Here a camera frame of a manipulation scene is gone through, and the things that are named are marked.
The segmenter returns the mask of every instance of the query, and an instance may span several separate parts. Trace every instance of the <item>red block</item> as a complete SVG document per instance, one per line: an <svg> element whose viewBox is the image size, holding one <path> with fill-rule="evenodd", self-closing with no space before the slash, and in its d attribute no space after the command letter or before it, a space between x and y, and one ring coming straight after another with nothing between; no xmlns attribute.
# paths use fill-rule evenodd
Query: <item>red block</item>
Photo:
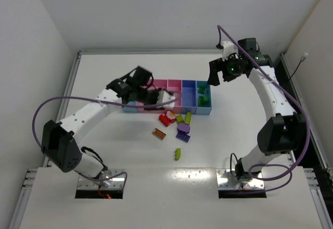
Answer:
<svg viewBox="0 0 333 229"><path fill-rule="evenodd" d="M165 112L165 116L168 118L168 120L171 123L175 123L176 122L176 115L173 112L171 112L170 110L167 110Z"/></svg>
<svg viewBox="0 0 333 229"><path fill-rule="evenodd" d="M161 114L158 116L158 119L164 124L164 126L170 126L170 120L166 116Z"/></svg>

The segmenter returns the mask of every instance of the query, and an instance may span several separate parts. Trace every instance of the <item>sorting tray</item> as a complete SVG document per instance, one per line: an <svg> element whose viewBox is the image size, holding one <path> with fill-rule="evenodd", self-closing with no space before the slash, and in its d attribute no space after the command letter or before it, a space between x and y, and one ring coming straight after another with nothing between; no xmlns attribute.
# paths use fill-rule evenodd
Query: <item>sorting tray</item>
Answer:
<svg viewBox="0 0 333 229"><path fill-rule="evenodd" d="M195 81L195 80L154 80L154 86L156 88L162 87L168 91L179 91L183 93L183 96L176 101L175 107L172 109L174 113L187 113L191 112L194 115L209 115L212 111L212 97L210 91L210 85L207 81ZM198 91L200 87L205 87L204 94L200 94ZM199 97L208 97L209 102L205 103L202 107L198 106ZM137 101L131 101L132 105L143 105ZM124 112L155 112L161 113L163 110L144 110L143 108L123 108Z"/></svg>

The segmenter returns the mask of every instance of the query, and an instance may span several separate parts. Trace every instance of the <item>white wall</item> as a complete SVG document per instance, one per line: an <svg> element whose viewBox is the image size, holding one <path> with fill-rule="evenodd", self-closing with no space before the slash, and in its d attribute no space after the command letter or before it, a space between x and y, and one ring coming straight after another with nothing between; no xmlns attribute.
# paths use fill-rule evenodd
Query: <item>white wall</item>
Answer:
<svg viewBox="0 0 333 229"><path fill-rule="evenodd" d="M42 164L31 121L45 99L65 90L73 55L40 0L0 0L0 228L7 228L27 168ZM55 118L59 103L39 115Z"/></svg>
<svg viewBox="0 0 333 229"><path fill-rule="evenodd" d="M286 53L293 81L304 99L326 161L333 167L333 0L321 0Z"/></svg>
<svg viewBox="0 0 333 229"><path fill-rule="evenodd" d="M316 0L41 0L73 51L215 48L216 25L274 59Z"/></svg>

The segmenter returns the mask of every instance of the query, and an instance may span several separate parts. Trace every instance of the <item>toy block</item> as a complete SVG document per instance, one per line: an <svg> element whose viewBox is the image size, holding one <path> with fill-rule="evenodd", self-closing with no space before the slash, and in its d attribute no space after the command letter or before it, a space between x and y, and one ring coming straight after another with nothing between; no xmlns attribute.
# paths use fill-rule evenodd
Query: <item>toy block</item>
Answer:
<svg viewBox="0 0 333 229"><path fill-rule="evenodd" d="M175 152L175 160L179 160L181 158L181 149L177 148Z"/></svg>
<svg viewBox="0 0 333 229"><path fill-rule="evenodd" d="M198 93L203 95L205 90L206 90L205 87L199 87Z"/></svg>
<svg viewBox="0 0 333 229"><path fill-rule="evenodd" d="M163 114L161 114L158 119L164 124L164 126L170 126L171 122L169 121L169 119L164 116Z"/></svg>
<svg viewBox="0 0 333 229"><path fill-rule="evenodd" d="M171 123L175 123L175 121L176 121L176 115L173 112L171 112L170 110L167 110L165 112L165 116L169 119L169 121Z"/></svg>
<svg viewBox="0 0 333 229"><path fill-rule="evenodd" d="M190 112L188 112L186 114L185 124L189 125L191 123L191 117L192 117L192 114Z"/></svg>
<svg viewBox="0 0 333 229"><path fill-rule="evenodd" d="M152 132L153 135L155 135L156 137L160 138L161 140L164 139L164 137L166 136L166 134L164 134L161 130L159 129L154 129L154 131Z"/></svg>
<svg viewBox="0 0 333 229"><path fill-rule="evenodd" d="M188 136L187 134L184 134L182 132L178 132L176 135L177 139L181 139L182 141L185 141L186 143L188 143L188 140L190 139L191 136Z"/></svg>
<svg viewBox="0 0 333 229"><path fill-rule="evenodd" d="M183 134L188 134L190 131L190 127L189 125L185 124L185 123L180 123L177 127L178 132L182 132Z"/></svg>
<svg viewBox="0 0 333 229"><path fill-rule="evenodd" d="M209 98L209 97L204 97L204 98L203 98L203 103L206 104L206 103L208 103L209 101L210 101L210 98Z"/></svg>
<svg viewBox="0 0 333 229"><path fill-rule="evenodd" d="M204 106L203 96L199 96L198 107L203 107L203 106Z"/></svg>
<svg viewBox="0 0 333 229"><path fill-rule="evenodd" d="M176 120L177 120L177 123L180 124L180 123L185 123L183 117L181 115L179 116L176 116Z"/></svg>

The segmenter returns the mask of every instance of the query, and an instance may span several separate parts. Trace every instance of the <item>red wire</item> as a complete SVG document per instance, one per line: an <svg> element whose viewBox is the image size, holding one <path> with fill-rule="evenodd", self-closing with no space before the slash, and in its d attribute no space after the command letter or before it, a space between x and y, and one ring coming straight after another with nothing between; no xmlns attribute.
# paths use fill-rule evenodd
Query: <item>red wire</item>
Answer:
<svg viewBox="0 0 333 229"><path fill-rule="evenodd" d="M111 196L108 194L102 194L100 191L100 187L98 188L98 194L101 195L103 197L103 199L111 199Z"/></svg>
<svg viewBox="0 0 333 229"><path fill-rule="evenodd" d="M102 193L100 192L100 188L98 189L98 194L101 195L101 196L103 197L103 199L106 199L105 196L104 196L104 194L102 194Z"/></svg>

